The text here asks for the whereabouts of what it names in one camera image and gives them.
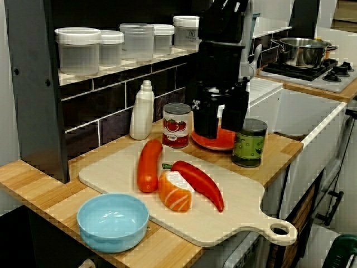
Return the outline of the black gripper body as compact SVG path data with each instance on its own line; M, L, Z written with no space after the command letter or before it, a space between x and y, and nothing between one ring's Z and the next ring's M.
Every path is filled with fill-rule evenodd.
M246 80L239 79L240 59L244 45L202 41L196 64L196 94L216 88L221 94L245 95Z

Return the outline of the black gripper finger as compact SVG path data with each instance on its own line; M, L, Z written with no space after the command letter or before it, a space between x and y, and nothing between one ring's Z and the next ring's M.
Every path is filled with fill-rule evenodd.
M238 83L224 98L225 108L221 117L221 128L238 132L242 129L249 104L247 83Z
M194 130L202 137L216 139L218 131L219 100L214 93L202 93L193 100Z

